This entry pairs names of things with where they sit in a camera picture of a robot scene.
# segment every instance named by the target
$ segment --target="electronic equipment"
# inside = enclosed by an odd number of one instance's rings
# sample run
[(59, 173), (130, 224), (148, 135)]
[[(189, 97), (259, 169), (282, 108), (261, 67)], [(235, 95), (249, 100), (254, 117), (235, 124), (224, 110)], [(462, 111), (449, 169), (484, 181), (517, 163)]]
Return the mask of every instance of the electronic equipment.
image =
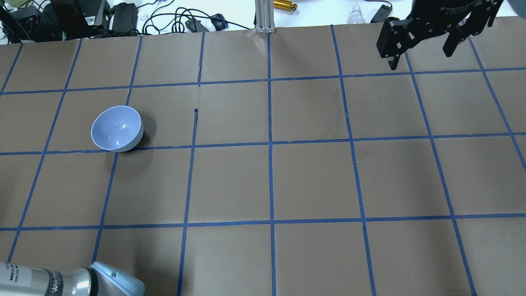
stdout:
[(382, 4), (382, 6), (380, 6), (378, 11), (372, 17), (371, 23), (383, 23), (383, 21), (385, 21), (386, 18), (391, 14), (392, 10), (393, 8), (391, 6)]
[(195, 17), (189, 18), (185, 22), (185, 25), (190, 30), (190, 32), (192, 32), (192, 33), (195, 33), (195, 32), (208, 32), (208, 29), (206, 29), (205, 26), (203, 26), (200, 21), (196, 20)]
[(112, 8), (112, 30), (116, 32), (129, 32), (137, 28), (138, 10), (135, 4), (120, 3)]
[(78, 0), (78, 5), (88, 26), (109, 28), (110, 6), (107, 0)]
[[(41, 13), (36, 6), (28, 6), (17, 11), (11, 12), (11, 16), (16, 20), (29, 38), (26, 40), (37, 39), (37, 29), (40, 23)], [(3, 32), (10, 43), (20, 43), (21, 39), (8, 26), (3, 27)]]

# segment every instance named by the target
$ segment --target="blue tape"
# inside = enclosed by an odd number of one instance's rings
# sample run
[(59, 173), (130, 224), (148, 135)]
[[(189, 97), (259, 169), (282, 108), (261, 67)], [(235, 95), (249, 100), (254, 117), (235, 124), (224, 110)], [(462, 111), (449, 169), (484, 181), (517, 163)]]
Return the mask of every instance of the blue tape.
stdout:
[(98, 226), (97, 239), (95, 240), (95, 247), (93, 249), (92, 263), (97, 261), (98, 247), (100, 244), (100, 237), (102, 236), (102, 230), (104, 229), (104, 220), (106, 219), (106, 211), (108, 209), (109, 196), (112, 191), (113, 178), (115, 176), (115, 168), (117, 168), (117, 160), (119, 153), (115, 153), (113, 157), (112, 171), (109, 174), (108, 188), (106, 189), (106, 197), (104, 198), (104, 205), (102, 207), (102, 213), (100, 214), (100, 222)]
[(493, 96), (495, 105), (497, 105), (497, 108), (499, 109), (502, 120), (504, 121), (504, 124), (506, 125), (506, 129), (508, 129), (508, 133), (509, 133), (509, 136), (511, 137), (511, 141), (513, 142), (513, 145), (515, 146), (517, 155), (519, 156), (519, 159), (522, 163), (522, 168), (524, 169), (524, 171), (526, 171), (526, 161), (524, 160), (524, 156), (522, 155), (519, 144), (517, 143), (517, 139), (515, 139), (515, 135), (513, 134), (510, 123), (508, 122), (508, 119), (506, 119), (506, 115), (504, 114), (504, 110), (502, 109), (502, 106), (500, 105), (499, 99), (497, 98), (497, 94), (495, 93), (495, 90), (491, 86), (491, 82), (488, 78), (486, 70), (484, 69), (484, 66), (482, 65), (482, 61), (480, 60), (479, 54), (477, 52), (477, 49), (475, 48), (475, 44), (473, 43), (471, 36), (468, 37), (468, 40), (469, 40), (469, 44), (471, 44), (471, 48), (473, 49), (473, 52), (475, 53), (475, 57), (477, 58), (477, 62), (479, 63), (480, 70), (482, 71), (482, 75), (484, 76), (484, 79), (486, 80), (486, 84), (488, 85), (488, 88), (491, 92), (491, 96)]
[[(494, 71), (524, 71), (526, 67), (518, 68), (498, 68), (498, 69), (485, 69), (486, 72)], [(426, 75), (426, 74), (449, 74), (449, 73), (470, 73), (470, 72), (481, 72), (481, 70), (452, 70), (452, 71), (426, 71), (426, 72), (414, 72), (414, 75)], [(391, 72), (391, 73), (370, 73), (370, 74), (347, 74), (343, 75), (343, 78), (352, 77), (375, 77), (375, 76), (398, 76), (398, 75), (410, 75), (409, 72)], [(228, 80), (228, 81), (205, 81), (205, 82), (182, 82), (182, 83), (161, 83), (161, 84), (142, 84), (133, 85), (132, 88), (147, 88), (147, 87), (165, 87), (165, 86), (184, 86), (184, 85), (204, 85), (204, 84), (231, 84), (231, 83), (252, 83), (252, 82), (264, 82), (264, 81), (293, 81), (293, 80), (316, 80), (316, 79), (332, 79), (339, 78), (339, 75), (332, 76), (307, 76), (307, 77), (282, 77), (282, 78), (262, 78), (262, 79), (249, 79), (249, 80)], [(128, 85), (122, 86), (106, 86), (106, 87), (86, 87), (86, 88), (70, 88), (69, 92), (82, 92), (82, 91), (99, 91), (99, 90), (117, 90), (129, 88)], [(3, 94), (34, 94), (34, 93), (55, 93), (62, 92), (63, 90), (38, 90), (38, 91), (20, 91), (20, 92), (4, 92)]]
[(333, 79), (339, 78), (338, 75), (331, 76), (307, 76), (307, 77), (284, 77), (284, 78), (269, 78), (271, 81), (291, 81), (291, 80), (314, 80), (314, 79)]
[[(500, 219), (500, 218), (526, 218), (526, 213), (494, 213), (494, 214), (467, 214), (455, 215), (455, 219)], [(396, 221), (426, 221), (450, 220), (450, 215), (439, 216), (400, 216), (400, 217), (370, 217), (367, 222), (396, 222)], [(145, 228), (183, 228), (183, 227), (215, 227), (234, 225), (271, 225), (271, 224), (316, 224), (316, 223), (361, 223), (361, 218), (325, 218), (325, 219), (281, 219), (281, 220), (246, 220), (225, 222), (193, 222), (193, 223), (161, 223), (161, 224), (127, 224), (104, 225), (103, 229), (145, 229)], [(30, 226), (22, 227), (21, 231), (42, 230), (84, 230), (99, 229), (99, 225), (73, 225), (73, 226)], [(17, 227), (2, 227), (0, 231), (16, 231)]]
[(19, 91), (19, 92), (5, 92), (5, 95), (18, 95), (18, 94), (42, 94), (42, 93), (61, 93), (64, 90), (41, 90), (41, 91)]
[(13, 60), (13, 64), (11, 65), (11, 68), (9, 69), (9, 72), (7, 73), (7, 76), (5, 77), (4, 85), (2, 85), (2, 89), (0, 90), (0, 96), (4, 94), (5, 87), (7, 86), (7, 82), (9, 81), (9, 78), (11, 77), (11, 74), (13, 73), (13, 69), (15, 68), (16, 61), (18, 61), (18, 57), (20, 56), (20, 52), (22, 51), (22, 47), (24, 44), (21, 44), (18, 48), (18, 51), (16, 52), (15, 59)]
[(46, 151), (46, 154), (71, 154), (71, 153), (106, 153), (108, 151), (102, 149), (96, 150), (70, 150), (70, 151)]
[(203, 72), (203, 54), (205, 52), (205, 32), (201, 36), (201, 51), (199, 52), (199, 73), (197, 74), (197, 85), (201, 85), (201, 74)]
[(33, 197), (33, 192), (35, 191), (36, 182), (38, 181), (38, 176), (40, 175), (40, 170), (42, 168), (42, 164), (44, 163), (44, 158), (46, 156), (46, 151), (49, 146), (49, 142), (51, 141), (51, 136), (53, 135), (53, 130), (55, 128), (55, 124), (57, 123), (58, 114), (60, 112), (60, 107), (62, 106), (62, 102), (64, 101), (64, 96), (66, 95), (66, 90), (69, 85), (69, 80), (71, 80), (71, 75), (73, 73), (73, 69), (75, 68), (75, 63), (77, 62), (78, 53), (80, 52), (80, 47), (82, 46), (82, 40), (78, 42), (77, 51), (75, 53), (75, 57), (73, 58), (73, 62), (71, 65), (71, 69), (69, 70), (69, 74), (66, 80), (66, 85), (64, 86), (64, 90), (62, 92), (62, 96), (60, 96), (60, 101), (58, 102), (57, 111), (55, 112), (55, 117), (53, 118), (53, 123), (51, 124), (51, 128), (49, 129), (49, 134), (47, 136), (46, 144), (44, 146), (44, 150), (42, 152), (42, 156), (40, 157), (40, 161), (38, 163), (38, 168), (36, 170), (35, 178), (33, 179), (33, 183), (31, 184), (31, 189), (29, 191), (29, 195), (27, 197), (26, 204), (24, 206), (24, 211), (22, 212), (22, 216), (20, 218), (20, 223), (18, 224), (18, 228), (16, 230), (15, 238), (13, 240), (13, 245), (11, 246), (11, 250), (9, 252), (9, 257), (7, 258), (7, 262), (11, 262), (11, 259), (13, 258), (13, 254), (15, 253), (16, 243), (18, 242), (18, 237), (20, 236), (20, 231), (22, 230), (22, 225), (24, 224), (24, 220), (26, 218), (27, 210), (29, 209), (29, 204), (31, 203), (31, 198)]
[(450, 199), (450, 196), (449, 196), (448, 186), (446, 185), (446, 178), (444, 177), (444, 172), (442, 170), (442, 165), (440, 164), (440, 159), (438, 157), (437, 147), (435, 146), (434, 139), (433, 139), (433, 134), (431, 132), (431, 126), (429, 125), (429, 121), (428, 121), (428, 118), (427, 118), (426, 110), (424, 109), (424, 104), (423, 104), (423, 101), (422, 101), (422, 97), (420, 95), (420, 91), (418, 89), (417, 80), (416, 80), (416, 78), (415, 78), (415, 76), (413, 74), (413, 67), (411, 66), (411, 61), (409, 60), (409, 55), (407, 54), (407, 52), (405, 53), (405, 55), (406, 55), (407, 66), (409, 67), (409, 71), (411, 72), (411, 79), (413, 81), (414, 91), (416, 92), (416, 95), (417, 95), (417, 98), (418, 98), (418, 103), (419, 103), (420, 109), (422, 111), (422, 116), (423, 116), (424, 122), (426, 124), (426, 129), (427, 129), (428, 134), (429, 134), (429, 141), (431, 142), (431, 148), (433, 149), (434, 159), (435, 159), (435, 161), (437, 163), (438, 173), (440, 175), (440, 180), (442, 182), (442, 187), (444, 189), (444, 194), (446, 196), (446, 201), (447, 201), (447, 204), (448, 204), (449, 213), (451, 215), (451, 221), (453, 222), (453, 228), (455, 230), (455, 236), (457, 237), (457, 242), (458, 242), (458, 245), (459, 245), (460, 255), (462, 257), (462, 262), (464, 264), (464, 269), (465, 269), (466, 275), (468, 277), (468, 283), (469, 283), (469, 287), (471, 289), (471, 294), (473, 296), (476, 296), (477, 292), (476, 292), (475, 286), (473, 284), (473, 278), (471, 277), (471, 272), (470, 272), (470, 269), (469, 269), (468, 260), (466, 258), (466, 253), (464, 251), (464, 245), (462, 243), (462, 238), (460, 237), (460, 231), (459, 231), (459, 228), (458, 228), (458, 225), (457, 225), (457, 221), (455, 219), (455, 213), (454, 213), (454, 210), (453, 210), (453, 205), (451, 204), (451, 199)]
[[(274, 221), (274, 170), (272, 168), (272, 52), (270, 50), (270, 33), (267, 33), (267, 96), (268, 96), (268, 180), (270, 221)], [(272, 270), (272, 296), (276, 296), (276, 235), (274, 223), (270, 225), (270, 265)]]
[(129, 88), (129, 85), (70, 88), (67, 91), (69, 91), (69, 92), (86, 92), (86, 91), (103, 91), (103, 90), (122, 90), (122, 89), (125, 89), (125, 88)]
[(40, 155), (40, 151), (25, 151), (25, 152), (0, 152), (0, 155)]
[[(198, 110), (195, 109), (194, 113), (194, 130), (192, 133), (192, 147), (190, 152), (190, 168), (188, 170), (188, 183), (186, 186), (186, 205), (185, 205), (185, 225), (188, 224), (188, 214), (190, 210), (190, 194), (192, 188), (192, 174), (194, 172), (194, 156), (195, 156), (195, 146), (196, 146), (196, 135), (197, 135), (197, 121), (199, 118)], [(183, 272), (185, 267), (185, 252), (186, 252), (186, 234), (188, 227), (183, 227), (183, 237), (181, 240), (181, 255), (179, 261), (179, 282), (177, 283), (177, 296), (181, 296), (181, 291), (183, 289)]]
[[(514, 135), (524, 136), (526, 132), (513, 133)], [(433, 135), (434, 139), (452, 139), (452, 138), (468, 138), (468, 137), (502, 137), (509, 136), (509, 133), (493, 133), (493, 134), (457, 134), (457, 135)], [(429, 136), (392, 136), (392, 137), (363, 137), (355, 138), (354, 142), (361, 141), (397, 141), (397, 140), (418, 140), (429, 139)], [(296, 141), (273, 141), (272, 145), (287, 145), (287, 144), (315, 144), (315, 143), (340, 143), (349, 142), (349, 139), (321, 139), (321, 140), (296, 140)], [(214, 148), (214, 147), (238, 147), (238, 146), (265, 146), (269, 142), (245, 142), (245, 143), (224, 143), (224, 144), (199, 144), (195, 145), (196, 149), (200, 148)], [(191, 145), (181, 146), (148, 146), (136, 147), (136, 150), (174, 150), (174, 149), (190, 149)], [(106, 150), (69, 150), (69, 151), (46, 151), (46, 154), (69, 154), (69, 153), (108, 153)], [(28, 155), (28, 154), (42, 154), (41, 151), (21, 151), (21, 152), (0, 152), (2, 155)]]
[(130, 104), (130, 96), (132, 95), (133, 81), (135, 80), (135, 72), (137, 72), (137, 64), (139, 63), (140, 47), (143, 44), (143, 37), (139, 37), (139, 45), (137, 46), (137, 54), (135, 55), (135, 62), (133, 64), (133, 71), (131, 72), (130, 85), (128, 90), (128, 96), (126, 97), (126, 106)]
[(369, 271), (369, 282), (370, 282), (370, 285), (371, 285), (371, 294), (373, 296), (376, 296), (375, 276), (374, 276), (373, 271), (372, 271), (371, 251), (369, 249), (369, 236), (367, 234), (367, 220), (366, 220), (366, 215), (365, 215), (365, 209), (363, 208), (363, 199), (362, 199), (362, 194), (361, 194), (360, 177), (359, 177), (359, 173), (358, 173), (358, 165), (356, 163), (355, 144), (354, 144), (354, 140), (353, 140), (353, 137), (352, 137), (352, 129), (351, 129), (351, 124), (350, 124), (350, 120), (349, 120), (349, 110), (347, 108), (347, 96), (346, 96), (346, 93), (345, 93), (345, 85), (343, 83), (344, 75), (342, 74), (342, 70), (341, 70), (340, 53), (338, 51), (338, 43), (336, 41), (336, 34), (334, 32), (334, 26), (333, 25), (330, 25), (330, 30), (331, 30), (331, 34), (332, 34), (332, 41), (334, 42), (334, 49), (335, 49), (335, 52), (336, 52), (336, 61), (338, 62), (338, 73), (339, 73), (339, 76), (340, 76), (340, 87), (341, 87), (341, 96), (342, 96), (342, 99), (343, 99), (343, 109), (345, 111), (345, 120), (346, 120), (346, 123), (347, 123), (347, 132), (349, 133), (349, 140), (350, 140), (349, 143), (351, 145), (352, 167), (353, 167), (354, 173), (355, 173), (356, 189), (357, 189), (357, 192), (358, 192), (358, 204), (360, 205), (360, 218), (361, 218), (361, 222), (362, 222), (362, 225), (363, 225), (363, 227), (362, 227), (362, 229), (363, 229), (363, 241), (364, 241), (364, 244), (365, 244), (365, 253), (366, 253), (366, 259), (367, 259), (367, 269)]

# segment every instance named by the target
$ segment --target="bowl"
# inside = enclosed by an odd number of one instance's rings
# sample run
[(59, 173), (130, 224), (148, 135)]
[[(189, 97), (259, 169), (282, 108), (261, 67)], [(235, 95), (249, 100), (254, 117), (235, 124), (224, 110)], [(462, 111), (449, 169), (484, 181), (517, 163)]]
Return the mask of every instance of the bowl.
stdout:
[(124, 152), (135, 147), (143, 137), (143, 121), (129, 106), (115, 106), (102, 112), (92, 125), (92, 141), (110, 152)]

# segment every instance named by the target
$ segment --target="black box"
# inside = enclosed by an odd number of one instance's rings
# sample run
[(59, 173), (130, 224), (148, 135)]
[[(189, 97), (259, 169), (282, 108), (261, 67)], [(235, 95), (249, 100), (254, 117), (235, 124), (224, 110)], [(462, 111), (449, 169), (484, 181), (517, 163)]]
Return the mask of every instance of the black box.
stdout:
[[(20, 26), (26, 31), (27, 35), (31, 40), (37, 39), (37, 29), (38, 24), (40, 23), (40, 18), (42, 14), (36, 6), (28, 6), (26, 8), (21, 8), (15, 12), (11, 12), (13, 18), (20, 24)], [(7, 40), (11, 43), (20, 43), (20, 39), (14, 35), (14, 33), (3, 26), (2, 31), (7, 36)]]
[(88, 26), (102, 26), (108, 29), (109, 4), (107, 0), (77, 1)]
[(129, 32), (137, 28), (137, 6), (135, 4), (120, 3), (113, 6), (112, 30), (117, 32)]

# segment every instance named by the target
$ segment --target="cable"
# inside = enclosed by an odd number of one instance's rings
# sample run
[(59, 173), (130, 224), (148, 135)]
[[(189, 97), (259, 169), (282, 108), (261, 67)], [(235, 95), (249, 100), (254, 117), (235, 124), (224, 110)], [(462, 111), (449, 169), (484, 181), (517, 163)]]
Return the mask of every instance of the cable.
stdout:
[[(207, 19), (214, 20), (214, 21), (222, 21), (222, 22), (225, 22), (225, 23), (228, 23), (228, 24), (232, 24), (232, 25), (235, 25), (235, 26), (241, 27), (241, 28), (243, 28), (243, 29), (250, 29), (250, 28), (247, 28), (247, 27), (242, 26), (242, 25), (240, 25), (240, 24), (236, 24), (236, 23), (233, 23), (233, 22), (225, 21), (225, 20), (220, 19), (220, 18), (209, 17), (209, 16), (191, 15), (191, 14), (190, 14), (190, 15), (186, 15), (186, 14), (178, 14), (178, 13), (159, 13), (159, 14), (152, 15), (151, 17), (149, 17), (149, 18), (146, 20), (146, 22), (151, 21), (151, 22), (153, 23), (153, 18), (158, 17), (158, 16), (163, 16), (163, 15), (173, 15), (173, 16), (175, 16), (175, 17), (177, 17), (177, 16), (186, 16), (186, 17), (188, 17), (188, 18), (190, 18), (190, 17), (207, 18)], [(146, 22), (145, 22), (145, 26), (143, 26), (143, 34), (147, 34), (147, 32), (145, 31), (145, 29), (146, 29)]]
[(389, 6), (392, 8), (393, 7), (393, 4), (387, 0), (365, 0), (367, 2), (385, 2), (385, 3), (389, 3)]
[[(168, 4), (164, 5), (164, 6), (161, 6), (161, 7), (156, 8), (156, 9), (154, 10), (154, 12), (153, 12), (151, 15), (153, 16), (153, 15), (155, 15), (155, 13), (156, 13), (157, 11), (159, 11), (159, 10), (165, 8), (165, 7), (170, 6), (174, 1), (175, 1), (175, 0), (171, 0), (170, 3), (168, 3)], [(151, 17), (148, 18), (148, 19), (144, 22), (143, 30), (142, 30), (143, 33), (145, 33), (146, 26), (147, 26), (149, 20), (151, 20)]]

